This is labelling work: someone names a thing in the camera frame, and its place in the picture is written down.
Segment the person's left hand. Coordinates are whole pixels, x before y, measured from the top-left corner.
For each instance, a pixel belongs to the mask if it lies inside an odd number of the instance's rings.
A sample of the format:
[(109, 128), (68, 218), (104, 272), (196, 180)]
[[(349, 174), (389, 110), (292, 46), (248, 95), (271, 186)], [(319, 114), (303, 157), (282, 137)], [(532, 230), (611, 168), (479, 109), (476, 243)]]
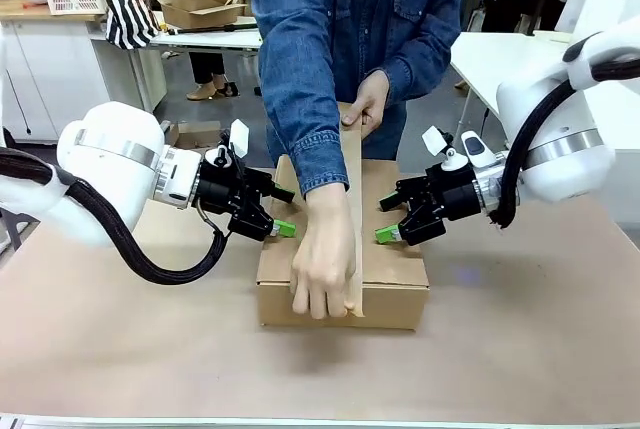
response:
[(379, 128), (389, 95), (389, 79), (384, 71), (375, 70), (360, 84), (355, 101), (341, 116), (344, 126), (359, 122), (364, 140)]

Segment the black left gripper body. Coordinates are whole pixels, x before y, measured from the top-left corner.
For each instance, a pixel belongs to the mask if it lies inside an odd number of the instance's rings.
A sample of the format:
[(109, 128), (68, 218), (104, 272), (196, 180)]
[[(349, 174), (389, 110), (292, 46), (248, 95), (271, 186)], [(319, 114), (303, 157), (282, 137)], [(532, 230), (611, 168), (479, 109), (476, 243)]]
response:
[(229, 214), (229, 232), (262, 242), (272, 233), (274, 219), (261, 201), (274, 187), (269, 173), (247, 167), (230, 147), (219, 145), (201, 161), (196, 206), (216, 215)]

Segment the person's right hand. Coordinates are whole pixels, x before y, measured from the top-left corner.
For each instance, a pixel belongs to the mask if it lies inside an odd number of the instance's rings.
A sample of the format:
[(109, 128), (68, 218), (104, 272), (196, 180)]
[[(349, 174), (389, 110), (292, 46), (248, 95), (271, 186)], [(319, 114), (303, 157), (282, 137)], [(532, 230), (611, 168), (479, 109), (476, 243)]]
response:
[(314, 319), (354, 309), (355, 231), (345, 186), (331, 183), (306, 194), (307, 227), (292, 261), (292, 309)]

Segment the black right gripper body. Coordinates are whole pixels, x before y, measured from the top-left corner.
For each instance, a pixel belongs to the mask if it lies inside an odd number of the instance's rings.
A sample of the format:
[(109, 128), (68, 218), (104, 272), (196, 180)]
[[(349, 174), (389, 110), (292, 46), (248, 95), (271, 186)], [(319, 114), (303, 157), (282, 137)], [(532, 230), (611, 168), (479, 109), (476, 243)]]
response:
[(440, 165), (425, 170), (424, 176), (401, 179), (396, 191), (408, 205), (407, 215), (398, 224), (401, 239), (410, 246), (446, 233), (444, 220), (456, 221), (481, 212), (470, 163), (454, 171)]

